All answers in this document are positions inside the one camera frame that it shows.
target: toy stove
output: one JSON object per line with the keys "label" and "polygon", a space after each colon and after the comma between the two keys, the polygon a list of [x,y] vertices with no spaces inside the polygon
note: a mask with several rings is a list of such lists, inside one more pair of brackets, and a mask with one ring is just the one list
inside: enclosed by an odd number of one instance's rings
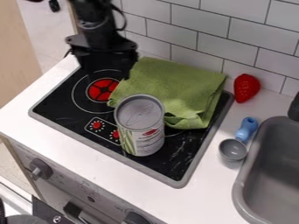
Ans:
{"label": "toy stove", "polygon": [[184,187],[230,108],[233,97],[222,93],[207,129],[165,128],[165,144],[148,157],[127,154],[120,145],[114,109],[108,97],[119,83],[119,70],[86,74],[76,70],[32,107],[30,116],[165,184]]}

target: tin can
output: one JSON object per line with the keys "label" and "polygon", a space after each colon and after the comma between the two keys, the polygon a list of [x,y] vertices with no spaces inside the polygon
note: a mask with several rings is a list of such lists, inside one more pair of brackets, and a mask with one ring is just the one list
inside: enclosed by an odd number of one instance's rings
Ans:
{"label": "tin can", "polygon": [[163,116],[163,104],[151,95],[135,94],[122,100],[115,109],[122,148],[136,157],[159,151],[165,140]]}

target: white countertop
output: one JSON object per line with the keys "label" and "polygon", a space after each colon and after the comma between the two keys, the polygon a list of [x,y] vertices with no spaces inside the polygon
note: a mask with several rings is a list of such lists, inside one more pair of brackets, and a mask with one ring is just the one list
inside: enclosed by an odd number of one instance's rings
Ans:
{"label": "white countertop", "polygon": [[[0,133],[166,223],[247,223],[237,213],[231,199],[239,167],[228,168],[221,162],[219,143],[233,137],[246,116],[256,117],[260,122],[271,116],[285,116],[292,98],[261,90],[249,102],[234,103],[189,184],[183,189],[174,189],[28,116],[29,108],[77,66],[75,58],[68,56],[3,107]],[[226,89],[231,88],[229,80]],[[82,161],[88,161],[88,165],[78,166]]]}

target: folded cloth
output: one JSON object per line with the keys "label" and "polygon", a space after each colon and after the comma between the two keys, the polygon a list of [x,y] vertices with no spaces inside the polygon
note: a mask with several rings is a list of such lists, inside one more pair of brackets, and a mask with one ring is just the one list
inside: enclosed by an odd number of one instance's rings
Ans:
{"label": "folded cloth", "polygon": [[225,75],[176,62],[142,58],[110,95],[115,107],[124,97],[147,94],[164,105],[166,125],[180,130],[203,129],[209,125],[224,87]]}

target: sink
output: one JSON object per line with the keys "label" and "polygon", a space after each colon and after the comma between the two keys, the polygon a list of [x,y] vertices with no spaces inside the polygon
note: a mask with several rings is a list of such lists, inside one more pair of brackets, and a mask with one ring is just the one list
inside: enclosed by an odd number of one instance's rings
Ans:
{"label": "sink", "polygon": [[233,185],[233,203],[252,224],[299,223],[299,122],[266,120]]}

